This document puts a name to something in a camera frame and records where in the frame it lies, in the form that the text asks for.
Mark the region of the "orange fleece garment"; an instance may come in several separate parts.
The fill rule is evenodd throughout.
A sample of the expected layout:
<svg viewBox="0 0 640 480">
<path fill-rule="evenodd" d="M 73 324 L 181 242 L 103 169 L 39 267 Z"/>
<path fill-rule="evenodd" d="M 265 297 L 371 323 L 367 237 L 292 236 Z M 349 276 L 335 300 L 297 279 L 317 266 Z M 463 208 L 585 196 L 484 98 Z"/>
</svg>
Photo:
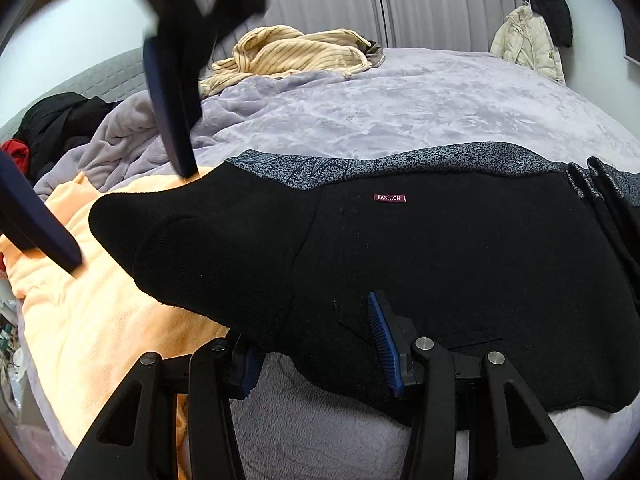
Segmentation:
<svg viewBox="0 0 640 480">
<path fill-rule="evenodd" d="M 89 229 L 89 212 L 100 195 L 78 174 L 46 201 L 84 256 L 76 274 L 38 250 L 23 254 L 7 238 L 1 241 L 9 282 L 22 303 L 18 332 L 32 393 L 65 458 L 143 353 L 184 356 L 227 331 L 137 288 Z"/>
</svg>

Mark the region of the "brown grey garment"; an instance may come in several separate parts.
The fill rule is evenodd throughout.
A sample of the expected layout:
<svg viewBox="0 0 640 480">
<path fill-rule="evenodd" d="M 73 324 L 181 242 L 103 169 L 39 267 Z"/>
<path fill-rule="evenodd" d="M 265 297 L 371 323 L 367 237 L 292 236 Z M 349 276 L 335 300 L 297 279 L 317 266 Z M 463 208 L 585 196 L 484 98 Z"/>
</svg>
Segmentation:
<svg viewBox="0 0 640 480">
<path fill-rule="evenodd" d="M 384 49 L 375 41 L 370 41 L 364 48 L 363 54 L 371 67 L 381 66 L 385 61 Z"/>
</svg>

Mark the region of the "grey curtain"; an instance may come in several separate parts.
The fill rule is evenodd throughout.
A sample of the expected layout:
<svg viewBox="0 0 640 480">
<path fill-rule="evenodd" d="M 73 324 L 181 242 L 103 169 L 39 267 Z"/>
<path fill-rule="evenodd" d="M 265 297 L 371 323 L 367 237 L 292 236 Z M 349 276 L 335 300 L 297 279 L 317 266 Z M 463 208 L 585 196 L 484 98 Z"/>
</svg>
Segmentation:
<svg viewBox="0 0 640 480">
<path fill-rule="evenodd" d="M 213 53 L 228 58 L 236 42 L 259 26 L 301 32 L 348 28 L 385 49 L 488 51 L 506 16 L 524 0 L 268 0 L 264 16 L 239 27 Z"/>
</svg>

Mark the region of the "lavender plush bed blanket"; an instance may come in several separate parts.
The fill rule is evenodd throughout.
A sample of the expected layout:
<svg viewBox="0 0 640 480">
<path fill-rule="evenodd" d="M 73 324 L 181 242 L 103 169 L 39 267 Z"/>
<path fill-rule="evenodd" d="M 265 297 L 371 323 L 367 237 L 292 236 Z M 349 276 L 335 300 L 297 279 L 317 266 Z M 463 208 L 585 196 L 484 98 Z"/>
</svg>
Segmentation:
<svg viewBox="0 0 640 480">
<path fill-rule="evenodd" d="M 489 54 L 395 49 L 382 66 L 344 78 L 329 72 L 281 80 L 253 77 L 205 100 L 192 142 L 203 169 L 247 150 L 375 159 L 457 143 L 521 145 L 560 162 L 591 155 L 639 167 L 639 142 L 578 93 Z M 100 194 L 152 191 L 176 182 L 146 92 L 128 96 L 91 140 L 67 152 L 36 185 L 45 201 L 84 174 Z M 273 358 L 254 398 L 233 408 L 239 422 L 287 408 L 298 422 L 268 422 L 240 435 L 253 479 L 387 479 L 400 467 L 407 431 L 303 380 Z"/>
</svg>

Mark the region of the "black clothes pile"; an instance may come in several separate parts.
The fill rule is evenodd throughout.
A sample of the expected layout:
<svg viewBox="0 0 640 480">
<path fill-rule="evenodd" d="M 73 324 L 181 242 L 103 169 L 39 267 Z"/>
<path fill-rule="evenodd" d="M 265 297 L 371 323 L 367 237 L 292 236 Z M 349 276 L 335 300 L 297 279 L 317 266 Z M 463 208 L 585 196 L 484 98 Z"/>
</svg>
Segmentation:
<svg viewBox="0 0 640 480">
<path fill-rule="evenodd" d="M 13 140 L 28 149 L 26 179 L 37 181 L 72 148 L 88 143 L 119 101 L 63 92 L 34 104 L 24 115 Z"/>
</svg>

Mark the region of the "black pants with grey waistband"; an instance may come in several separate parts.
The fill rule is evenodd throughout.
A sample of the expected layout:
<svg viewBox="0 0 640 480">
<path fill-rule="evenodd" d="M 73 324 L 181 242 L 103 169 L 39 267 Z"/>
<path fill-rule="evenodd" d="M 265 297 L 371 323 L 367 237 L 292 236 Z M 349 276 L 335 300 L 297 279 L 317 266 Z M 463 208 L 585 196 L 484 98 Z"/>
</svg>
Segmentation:
<svg viewBox="0 0 640 480">
<path fill-rule="evenodd" d="M 372 160 L 247 151 L 110 193 L 93 236 L 151 297 L 253 337 L 406 422 L 368 320 L 382 292 L 452 352 L 497 350 L 548 411 L 639 392 L 639 179 L 498 142 Z"/>
</svg>

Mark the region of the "black hanging coat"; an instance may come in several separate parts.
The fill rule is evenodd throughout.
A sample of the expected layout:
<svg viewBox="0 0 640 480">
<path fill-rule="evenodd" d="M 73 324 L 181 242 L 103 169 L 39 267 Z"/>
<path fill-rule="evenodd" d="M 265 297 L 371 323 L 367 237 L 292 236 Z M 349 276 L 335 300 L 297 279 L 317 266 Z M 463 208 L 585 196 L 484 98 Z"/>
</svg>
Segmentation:
<svg viewBox="0 0 640 480">
<path fill-rule="evenodd" d="M 573 47 L 573 22 L 566 0 L 529 0 L 533 11 L 544 18 L 555 47 Z"/>
</svg>

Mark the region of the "wall mounted television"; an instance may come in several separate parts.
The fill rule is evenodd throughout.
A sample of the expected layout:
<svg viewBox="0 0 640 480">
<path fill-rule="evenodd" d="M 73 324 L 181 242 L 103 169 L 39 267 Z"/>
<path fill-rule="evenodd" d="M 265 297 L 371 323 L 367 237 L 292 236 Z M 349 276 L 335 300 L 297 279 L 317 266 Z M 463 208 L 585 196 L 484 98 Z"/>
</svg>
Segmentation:
<svg viewBox="0 0 640 480">
<path fill-rule="evenodd" d="M 620 12 L 625 37 L 626 57 L 635 63 L 640 63 L 640 24 L 639 13 L 634 9 Z"/>
</svg>

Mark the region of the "yellow striped garment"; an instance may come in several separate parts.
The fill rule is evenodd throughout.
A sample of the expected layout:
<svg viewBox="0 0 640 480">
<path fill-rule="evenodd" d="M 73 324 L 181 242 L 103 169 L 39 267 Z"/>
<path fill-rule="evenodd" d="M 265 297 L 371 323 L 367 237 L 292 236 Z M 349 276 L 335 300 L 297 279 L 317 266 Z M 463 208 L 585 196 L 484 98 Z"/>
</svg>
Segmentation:
<svg viewBox="0 0 640 480">
<path fill-rule="evenodd" d="M 250 77 L 283 79 L 322 70 L 350 77 L 374 68 L 363 54 L 370 41 L 347 28 L 304 34 L 288 25 L 257 27 L 238 40 L 232 55 L 213 62 L 198 90 L 209 98 Z"/>
</svg>

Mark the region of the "red garment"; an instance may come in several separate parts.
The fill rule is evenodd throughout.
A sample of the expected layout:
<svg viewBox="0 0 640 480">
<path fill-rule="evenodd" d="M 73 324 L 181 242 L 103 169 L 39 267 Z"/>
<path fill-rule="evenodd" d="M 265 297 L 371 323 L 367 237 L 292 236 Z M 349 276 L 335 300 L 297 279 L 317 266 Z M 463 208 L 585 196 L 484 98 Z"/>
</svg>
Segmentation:
<svg viewBox="0 0 640 480">
<path fill-rule="evenodd" d="M 27 174 L 29 165 L 28 146 L 20 140 L 10 139 L 1 144 L 1 151 L 8 154 L 22 174 Z"/>
</svg>

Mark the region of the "cream puffer jacket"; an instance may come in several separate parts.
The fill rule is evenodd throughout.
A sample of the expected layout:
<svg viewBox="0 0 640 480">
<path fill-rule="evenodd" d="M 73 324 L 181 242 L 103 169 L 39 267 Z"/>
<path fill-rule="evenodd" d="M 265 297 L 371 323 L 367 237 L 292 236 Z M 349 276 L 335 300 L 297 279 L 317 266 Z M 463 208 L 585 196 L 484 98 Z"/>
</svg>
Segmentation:
<svg viewBox="0 0 640 480">
<path fill-rule="evenodd" d="M 560 50 L 553 44 L 544 18 L 529 4 L 513 10 L 495 33 L 489 52 L 565 84 Z"/>
</svg>

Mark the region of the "grey padded headboard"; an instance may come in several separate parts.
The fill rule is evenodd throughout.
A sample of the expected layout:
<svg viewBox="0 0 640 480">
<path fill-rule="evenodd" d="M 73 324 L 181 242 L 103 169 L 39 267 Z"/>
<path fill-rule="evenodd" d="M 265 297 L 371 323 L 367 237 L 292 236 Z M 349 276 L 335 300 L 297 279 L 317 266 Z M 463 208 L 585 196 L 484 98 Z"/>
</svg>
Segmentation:
<svg viewBox="0 0 640 480">
<path fill-rule="evenodd" d="M 93 65 L 83 72 L 58 84 L 44 92 L 38 98 L 30 101 L 11 119 L 1 124 L 1 142 L 9 140 L 17 133 L 26 112 L 39 101 L 55 94 L 74 92 L 87 99 L 98 96 L 105 102 L 115 102 L 127 99 L 128 96 L 144 90 L 146 79 L 144 76 L 142 49 L 132 49 L 107 60 Z"/>
</svg>

